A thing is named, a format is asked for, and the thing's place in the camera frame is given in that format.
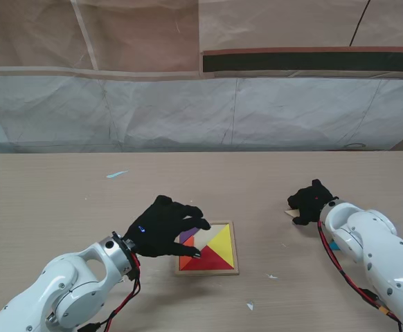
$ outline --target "table surface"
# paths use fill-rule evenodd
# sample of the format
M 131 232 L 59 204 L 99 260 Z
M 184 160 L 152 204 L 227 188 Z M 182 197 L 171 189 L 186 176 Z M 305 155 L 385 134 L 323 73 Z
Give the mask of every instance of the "table surface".
M 240 275 L 175 277 L 171 257 L 141 257 L 142 291 L 111 332 L 397 331 L 341 278 L 316 224 L 295 226 L 284 213 L 314 178 L 383 212 L 403 237 L 402 151 L 0 155 L 0 309 L 52 258 L 124 233 L 165 194 L 234 222 Z M 361 266 L 343 266 L 366 285 Z M 96 319 L 131 287 L 118 284 Z

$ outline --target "red triangle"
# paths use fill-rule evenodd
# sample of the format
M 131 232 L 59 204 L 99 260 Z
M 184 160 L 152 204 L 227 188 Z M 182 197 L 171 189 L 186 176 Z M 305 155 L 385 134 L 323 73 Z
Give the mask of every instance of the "red triangle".
M 234 268 L 226 263 L 214 250 L 208 246 L 201 251 L 201 258 L 192 258 L 181 270 L 233 270 Z

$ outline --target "white plastic sheet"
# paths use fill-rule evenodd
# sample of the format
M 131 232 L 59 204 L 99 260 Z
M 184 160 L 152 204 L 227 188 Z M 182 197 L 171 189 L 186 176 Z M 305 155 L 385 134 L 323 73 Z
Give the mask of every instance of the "white plastic sheet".
M 390 149 L 401 140 L 403 80 L 0 77 L 0 152 Z

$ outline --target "wooden puzzle frame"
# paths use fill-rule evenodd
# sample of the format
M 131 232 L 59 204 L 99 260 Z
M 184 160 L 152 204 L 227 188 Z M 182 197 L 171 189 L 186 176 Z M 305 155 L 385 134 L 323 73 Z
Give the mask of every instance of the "wooden puzzle frame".
M 198 271 L 182 271 L 179 269 L 180 267 L 180 258 L 176 257 L 175 259 L 175 275 L 184 277 L 184 276 L 214 276 L 214 275 L 239 275 L 240 272 L 238 270 L 238 260 L 237 260 L 237 248 L 235 245 L 235 234 L 234 234 L 234 225 L 232 221 L 213 221 L 210 222 L 211 225 L 228 225 L 229 230 L 231 232 L 231 244 L 232 244 L 232 255 L 234 260 L 234 269 L 233 270 L 198 270 Z

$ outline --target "robotic arm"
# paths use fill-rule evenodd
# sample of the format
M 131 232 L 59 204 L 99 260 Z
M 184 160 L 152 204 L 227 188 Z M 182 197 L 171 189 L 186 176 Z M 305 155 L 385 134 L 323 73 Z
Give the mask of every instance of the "robotic arm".
M 1 309 L 0 332 L 74 331 L 105 305 L 109 291 L 123 275 L 138 280 L 136 253 L 148 257 L 200 257 L 195 247 L 174 242 L 181 232 L 192 228 L 211 228 L 198 207 L 158 196 L 123 237 L 112 232 L 111 237 L 82 252 L 61 255 L 50 261 L 31 287 Z M 105 266 L 106 277 L 100 282 L 86 264 L 90 259 Z
M 333 197 L 319 180 L 289 197 L 288 204 L 299 209 L 295 224 L 319 219 L 325 224 L 342 253 L 363 264 L 373 290 L 403 324 L 403 239 L 393 223 L 378 211 Z
M 136 273 L 134 244 L 113 232 L 82 252 L 61 255 L 48 263 L 37 281 L 0 311 L 0 331 L 72 331 L 90 320 L 105 304 L 123 275 Z M 99 282 L 87 266 L 100 261 L 106 277 Z

